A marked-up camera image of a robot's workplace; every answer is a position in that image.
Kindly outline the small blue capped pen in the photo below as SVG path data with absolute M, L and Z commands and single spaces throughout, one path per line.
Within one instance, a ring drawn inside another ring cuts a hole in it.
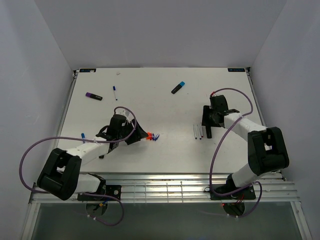
M 113 86 L 112 88 L 113 88 L 114 98 L 115 98 L 115 100 L 116 100 L 116 101 L 118 101 L 116 87 L 115 87 L 115 86 Z

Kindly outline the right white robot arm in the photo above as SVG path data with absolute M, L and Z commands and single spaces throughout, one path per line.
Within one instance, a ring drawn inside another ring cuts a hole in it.
M 261 176 L 279 171 L 289 166 L 290 160 L 282 131 L 278 127 L 266 127 L 249 120 L 246 114 L 230 109 L 224 95 L 211 94 L 210 104 L 203 107 L 202 126 L 208 139 L 212 138 L 212 128 L 224 128 L 240 136 L 247 143 L 247 163 L 230 174 L 224 185 L 215 188 L 209 185 L 210 192 L 218 197 L 229 196 L 237 199 Z

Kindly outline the orange capped black highlighter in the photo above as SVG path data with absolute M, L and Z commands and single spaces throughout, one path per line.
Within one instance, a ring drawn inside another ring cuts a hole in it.
M 207 137 L 208 139 L 211 139 L 211 138 L 212 138 L 211 126 L 206 125 L 206 126 L 205 126 L 205 131 L 206 131 L 206 137 Z

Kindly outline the purple capped black highlighter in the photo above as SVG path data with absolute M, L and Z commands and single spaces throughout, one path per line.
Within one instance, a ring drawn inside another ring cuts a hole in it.
M 103 99 L 102 96 L 99 96 L 99 95 L 96 95 L 96 94 L 93 94 L 93 93 L 90 93 L 90 92 L 87 92 L 85 94 L 85 96 L 88 97 L 88 98 L 94 99 L 94 100 L 98 100 L 98 101 L 101 101 Z

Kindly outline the orange highlighter cap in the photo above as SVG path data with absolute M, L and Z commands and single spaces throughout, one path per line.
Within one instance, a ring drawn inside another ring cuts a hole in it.
M 147 134 L 148 134 L 148 137 L 147 137 L 146 139 L 147 139 L 147 140 L 151 140 L 151 135 L 152 135 L 152 133 L 148 132 Z

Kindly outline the blue capped black highlighter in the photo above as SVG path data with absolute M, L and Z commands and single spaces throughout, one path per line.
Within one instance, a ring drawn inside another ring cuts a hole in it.
M 181 81 L 172 91 L 171 93 L 176 94 L 183 86 L 185 85 L 184 81 Z

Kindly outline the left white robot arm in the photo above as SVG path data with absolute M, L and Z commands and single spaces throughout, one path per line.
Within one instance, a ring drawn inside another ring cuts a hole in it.
M 106 180 L 96 174 L 80 173 L 81 166 L 109 154 L 122 139 L 131 145 L 148 136 L 135 119 L 128 120 L 124 115 L 114 114 L 109 125 L 101 128 L 92 142 L 67 150 L 53 149 L 38 177 L 37 186 L 61 200 L 82 193 L 100 200 L 106 195 Z

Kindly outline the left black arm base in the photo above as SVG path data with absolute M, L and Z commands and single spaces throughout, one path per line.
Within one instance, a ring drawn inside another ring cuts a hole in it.
M 122 193 L 122 186 L 121 185 L 104 185 L 100 187 L 96 192 L 93 194 L 95 195 L 108 195 L 111 197 L 114 197 L 118 200 L 121 199 L 121 193 Z M 78 201 L 105 201 L 108 200 L 106 197 L 98 197 L 98 196 L 89 196 L 89 195 L 83 195 L 83 194 L 78 194 L 77 195 L 77 200 Z

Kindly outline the white pen blue end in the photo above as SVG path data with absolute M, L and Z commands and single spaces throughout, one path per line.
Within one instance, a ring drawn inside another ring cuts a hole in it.
M 197 128 L 194 124 L 192 125 L 192 129 L 193 129 L 194 138 L 197 140 L 198 139 L 198 132 L 197 132 Z

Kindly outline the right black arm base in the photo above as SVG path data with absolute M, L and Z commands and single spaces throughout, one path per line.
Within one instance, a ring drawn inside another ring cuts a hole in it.
M 209 198 L 211 200 L 255 200 L 256 199 L 256 194 L 254 187 L 252 185 L 243 188 L 243 189 L 238 189 L 238 188 L 230 188 L 227 187 L 226 184 L 224 185 L 219 185 L 219 184 L 214 184 L 215 187 L 214 192 L 211 191 L 210 187 L 207 186 L 204 188 L 203 192 L 209 194 Z

